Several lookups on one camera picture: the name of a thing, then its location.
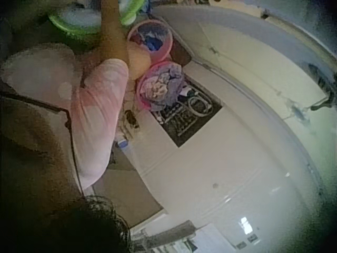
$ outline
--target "white cabinet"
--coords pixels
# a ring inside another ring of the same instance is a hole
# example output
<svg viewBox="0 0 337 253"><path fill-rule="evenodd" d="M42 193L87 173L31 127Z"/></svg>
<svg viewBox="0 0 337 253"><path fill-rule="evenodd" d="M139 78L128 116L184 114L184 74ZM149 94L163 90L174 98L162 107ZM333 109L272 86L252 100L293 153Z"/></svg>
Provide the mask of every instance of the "white cabinet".
<svg viewBox="0 0 337 253"><path fill-rule="evenodd" d="M252 90L281 118L291 114L288 101L306 108L325 98L301 68L270 46L227 27L201 26L218 56L218 67Z"/></svg>
<svg viewBox="0 0 337 253"><path fill-rule="evenodd" d="M214 66L220 66L217 56L214 52L210 51L211 43L198 22L181 25L181 21L178 20L170 22L170 25L174 27L175 32L179 34L184 42L188 44L195 56L208 61Z"/></svg>
<svg viewBox="0 0 337 253"><path fill-rule="evenodd" d="M334 198L337 194L337 111L321 108L309 111L308 118L309 124L301 123L296 117L284 122L304 145Z"/></svg>
<svg viewBox="0 0 337 253"><path fill-rule="evenodd" d="M136 118L140 130L134 134L130 145L123 152L140 176L144 177L178 147L149 111L141 111Z"/></svg>
<svg viewBox="0 0 337 253"><path fill-rule="evenodd" d="M240 225L246 218L261 243L247 244L242 252L291 242L305 222L317 221L320 206L301 153L277 122L229 82L193 62L184 71L224 106L143 177L167 211L146 232L163 232L186 220L198 228L213 223L237 245L251 235Z"/></svg>

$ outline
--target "dark hair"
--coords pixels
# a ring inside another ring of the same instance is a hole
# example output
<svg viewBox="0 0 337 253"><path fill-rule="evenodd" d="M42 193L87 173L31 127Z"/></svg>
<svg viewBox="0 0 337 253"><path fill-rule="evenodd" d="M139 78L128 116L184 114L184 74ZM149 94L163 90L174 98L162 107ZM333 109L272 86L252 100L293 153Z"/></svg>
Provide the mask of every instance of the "dark hair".
<svg viewBox="0 0 337 253"><path fill-rule="evenodd" d="M34 248L44 252L130 252L130 232L112 203L103 197L86 197L54 213L37 226Z"/></svg>

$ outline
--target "pink shirt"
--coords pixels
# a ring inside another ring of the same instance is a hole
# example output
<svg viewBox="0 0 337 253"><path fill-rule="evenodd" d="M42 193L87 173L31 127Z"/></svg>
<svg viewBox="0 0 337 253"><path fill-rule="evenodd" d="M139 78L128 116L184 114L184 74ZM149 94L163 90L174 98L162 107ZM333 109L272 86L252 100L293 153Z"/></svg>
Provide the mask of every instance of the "pink shirt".
<svg viewBox="0 0 337 253"><path fill-rule="evenodd" d="M125 62L110 59L94 67L99 63L97 56L92 52L78 61L65 45L43 44L11 56L1 71L3 81L18 94L70 111L83 189L95 183L108 165L128 80ZM85 87L80 87L83 72ZM36 109L49 122L75 172L65 115Z"/></svg>
<svg viewBox="0 0 337 253"><path fill-rule="evenodd" d="M104 61L73 92L71 117L76 162L83 189L104 173L114 141L128 68L118 59Z"/></svg>

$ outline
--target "laundry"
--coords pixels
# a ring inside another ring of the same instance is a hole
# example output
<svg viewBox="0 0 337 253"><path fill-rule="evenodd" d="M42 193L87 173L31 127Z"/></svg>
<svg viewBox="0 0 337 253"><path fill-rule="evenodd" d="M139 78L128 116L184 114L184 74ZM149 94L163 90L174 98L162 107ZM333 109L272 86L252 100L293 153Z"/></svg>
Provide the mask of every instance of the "laundry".
<svg viewBox="0 0 337 253"><path fill-rule="evenodd" d="M159 67L145 80L141 96L151 105L151 111L160 111L177 101L184 83L182 68L176 63Z"/></svg>
<svg viewBox="0 0 337 253"><path fill-rule="evenodd" d="M162 25L144 24L131 37L131 41L146 46L150 51L158 51L163 46L166 36L167 29L164 29Z"/></svg>

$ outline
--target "pink plastic basket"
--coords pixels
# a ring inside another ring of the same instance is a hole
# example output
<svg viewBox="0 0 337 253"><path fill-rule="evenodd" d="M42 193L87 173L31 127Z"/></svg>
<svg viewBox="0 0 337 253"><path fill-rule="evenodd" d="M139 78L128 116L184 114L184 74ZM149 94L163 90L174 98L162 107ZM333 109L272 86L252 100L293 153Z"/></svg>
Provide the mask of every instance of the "pink plastic basket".
<svg viewBox="0 0 337 253"><path fill-rule="evenodd" d="M143 22L138 23L128 33L127 40L129 41L132 36L137 34L137 30L140 26L142 26L144 24L151 24L151 23L152 24L160 24L164 28L167 29L166 39L165 39L165 41L163 41L163 45L161 46L161 48L158 51L150 51L146 46L144 47L149 51L150 57L151 57L151 64L153 65L153 64L156 64L158 62L161 62L161 61L165 60L168 57L168 55L170 54L170 51L171 51L172 45L173 45L172 33L171 33L170 29L163 22L160 22L158 20L145 20Z"/></svg>
<svg viewBox="0 0 337 253"><path fill-rule="evenodd" d="M154 71L156 71L157 69L159 69L159 68L161 68L163 66L169 65L169 64L177 64L177 63L170 62L170 61L159 62L159 63L153 65L148 71L146 71L146 73L137 82L136 99L137 99L138 104L141 107L141 109L146 109L146 110L150 110L151 109L150 103L141 96L141 88L142 88L144 82L147 79L149 79L149 78L152 77Z"/></svg>

